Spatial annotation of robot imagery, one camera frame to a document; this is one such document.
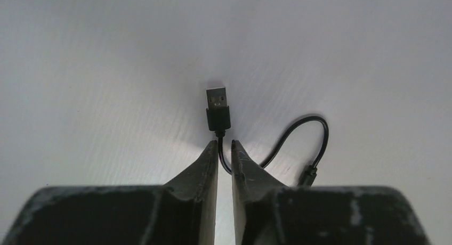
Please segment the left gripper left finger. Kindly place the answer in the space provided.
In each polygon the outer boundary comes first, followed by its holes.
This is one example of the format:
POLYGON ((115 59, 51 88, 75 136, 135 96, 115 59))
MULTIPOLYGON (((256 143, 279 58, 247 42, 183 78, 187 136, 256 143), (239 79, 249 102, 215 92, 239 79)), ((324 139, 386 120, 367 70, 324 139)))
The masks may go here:
POLYGON ((213 244, 218 168, 210 141, 163 185, 44 187, 3 244, 213 244))

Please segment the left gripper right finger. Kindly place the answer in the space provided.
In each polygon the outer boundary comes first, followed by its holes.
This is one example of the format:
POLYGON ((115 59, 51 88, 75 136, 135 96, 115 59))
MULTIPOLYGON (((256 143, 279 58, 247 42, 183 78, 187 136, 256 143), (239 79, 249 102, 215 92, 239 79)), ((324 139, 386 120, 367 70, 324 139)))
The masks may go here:
POLYGON ((405 196, 387 186, 285 186, 232 142, 236 244, 429 244, 405 196))

